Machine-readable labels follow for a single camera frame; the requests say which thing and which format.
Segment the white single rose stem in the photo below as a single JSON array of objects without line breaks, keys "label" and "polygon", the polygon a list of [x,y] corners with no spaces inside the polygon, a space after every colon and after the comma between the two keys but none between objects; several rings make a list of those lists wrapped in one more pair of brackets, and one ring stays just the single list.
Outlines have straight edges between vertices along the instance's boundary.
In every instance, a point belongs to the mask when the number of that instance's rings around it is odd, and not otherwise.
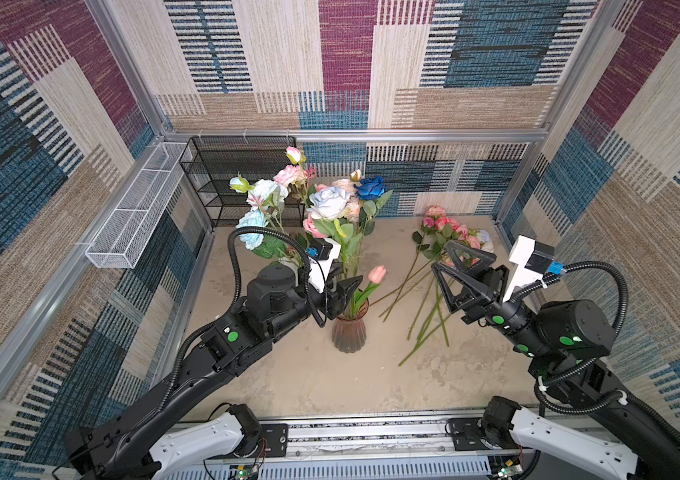
[{"label": "white single rose stem", "polygon": [[346,204],[352,197],[349,192],[331,186],[309,197],[311,216],[318,230],[341,245],[340,261],[343,264],[342,279],[354,277],[358,273],[360,250],[363,235],[358,224],[348,222],[344,217]]}]

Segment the white blue rose spray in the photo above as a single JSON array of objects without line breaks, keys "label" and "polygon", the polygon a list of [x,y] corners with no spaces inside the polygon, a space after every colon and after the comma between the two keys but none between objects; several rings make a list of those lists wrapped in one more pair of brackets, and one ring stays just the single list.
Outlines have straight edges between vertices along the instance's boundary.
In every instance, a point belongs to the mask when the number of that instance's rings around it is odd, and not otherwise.
[{"label": "white blue rose spray", "polygon": [[[229,181],[229,187],[236,193],[246,196],[250,207],[238,221],[236,227],[262,227],[286,234],[283,214],[290,192],[287,186],[274,180],[261,179],[254,184],[242,176],[235,176]],[[297,270],[304,262],[297,249],[273,236],[249,233],[238,237],[244,246],[254,254],[278,262]]]}]

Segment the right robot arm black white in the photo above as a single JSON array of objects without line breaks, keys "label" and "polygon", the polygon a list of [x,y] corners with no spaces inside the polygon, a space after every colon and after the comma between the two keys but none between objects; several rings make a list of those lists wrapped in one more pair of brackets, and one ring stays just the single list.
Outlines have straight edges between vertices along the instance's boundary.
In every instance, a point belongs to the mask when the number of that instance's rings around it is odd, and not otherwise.
[{"label": "right robot arm black white", "polygon": [[[457,241],[432,272],[450,312],[466,324],[479,321],[500,332],[530,359],[528,372],[542,407],[534,412],[495,396],[483,413],[485,441],[501,448],[528,447],[602,479],[680,479],[680,430],[634,395],[606,365],[629,306],[628,283],[613,265],[581,261],[563,265],[552,246],[521,236],[510,267],[494,254]],[[617,287],[617,307],[607,318],[592,300],[552,301],[533,311],[530,294],[567,274],[602,271]]]}]

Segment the pink tulip stem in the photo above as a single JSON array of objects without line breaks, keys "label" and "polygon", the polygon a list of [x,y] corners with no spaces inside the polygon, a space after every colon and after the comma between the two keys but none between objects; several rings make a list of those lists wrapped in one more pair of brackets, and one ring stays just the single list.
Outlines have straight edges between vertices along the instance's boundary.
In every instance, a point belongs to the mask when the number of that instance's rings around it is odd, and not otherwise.
[{"label": "pink tulip stem", "polygon": [[351,303],[351,315],[356,317],[363,305],[367,302],[369,297],[377,290],[380,284],[384,281],[387,274],[387,269],[384,265],[375,267],[368,275],[368,284],[365,288],[357,291],[354,294]]}]

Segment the pink rose stem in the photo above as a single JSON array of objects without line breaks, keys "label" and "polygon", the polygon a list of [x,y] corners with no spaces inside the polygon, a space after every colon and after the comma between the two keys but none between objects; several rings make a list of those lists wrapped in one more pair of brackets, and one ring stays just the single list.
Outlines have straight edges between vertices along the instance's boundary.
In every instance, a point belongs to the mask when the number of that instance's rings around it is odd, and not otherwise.
[{"label": "pink rose stem", "polygon": [[308,232],[312,237],[316,239],[325,239],[326,235],[323,234],[320,230],[317,229],[314,220],[311,216],[307,216],[303,220],[303,228],[306,232]]}]

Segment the pink ribbed glass vase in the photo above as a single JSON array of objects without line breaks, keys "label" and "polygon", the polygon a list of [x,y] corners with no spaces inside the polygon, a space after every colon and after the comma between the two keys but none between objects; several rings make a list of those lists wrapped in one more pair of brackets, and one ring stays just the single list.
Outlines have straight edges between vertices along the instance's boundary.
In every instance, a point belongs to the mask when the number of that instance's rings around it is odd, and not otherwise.
[{"label": "pink ribbed glass vase", "polygon": [[332,329],[332,342],[343,353],[355,353],[361,350],[367,341],[367,328],[365,316],[369,311],[369,301],[364,303],[353,312],[348,307],[334,321]]}]

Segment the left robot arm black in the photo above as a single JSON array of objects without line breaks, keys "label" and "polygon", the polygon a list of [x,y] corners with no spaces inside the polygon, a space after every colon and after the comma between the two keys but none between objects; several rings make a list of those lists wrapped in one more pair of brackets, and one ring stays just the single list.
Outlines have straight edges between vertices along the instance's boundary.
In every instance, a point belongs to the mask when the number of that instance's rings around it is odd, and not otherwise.
[{"label": "left robot arm black", "polygon": [[[276,263],[244,285],[236,240],[261,235],[296,249],[302,267]],[[232,405],[218,418],[176,430],[209,395],[268,355],[275,343],[308,317],[319,326],[341,314],[361,277],[340,279],[342,246],[331,238],[308,245],[265,227],[241,227],[228,237],[234,298],[219,318],[181,344],[170,373],[124,412],[94,429],[79,427],[64,440],[64,465],[83,479],[167,479],[211,457],[255,451],[262,427],[251,409]]]}]

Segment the cream white rose stem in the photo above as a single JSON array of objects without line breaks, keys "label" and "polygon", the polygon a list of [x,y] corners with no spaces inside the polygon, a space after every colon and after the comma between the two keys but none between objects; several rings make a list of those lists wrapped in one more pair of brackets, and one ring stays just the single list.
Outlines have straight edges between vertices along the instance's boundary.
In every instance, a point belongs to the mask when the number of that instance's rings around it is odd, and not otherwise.
[{"label": "cream white rose stem", "polygon": [[363,202],[356,197],[352,197],[346,204],[343,217],[350,223],[358,224],[362,212]]}]

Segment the blue rose stem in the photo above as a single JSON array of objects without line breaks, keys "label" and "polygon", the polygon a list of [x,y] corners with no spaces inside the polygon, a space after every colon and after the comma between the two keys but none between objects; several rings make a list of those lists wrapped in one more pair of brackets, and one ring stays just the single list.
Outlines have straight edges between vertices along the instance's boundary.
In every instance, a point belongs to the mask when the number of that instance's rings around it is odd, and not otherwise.
[{"label": "blue rose stem", "polygon": [[390,200],[393,191],[387,187],[382,176],[365,178],[356,186],[356,199],[360,212],[358,230],[363,236],[369,236],[375,229],[375,219]]}]

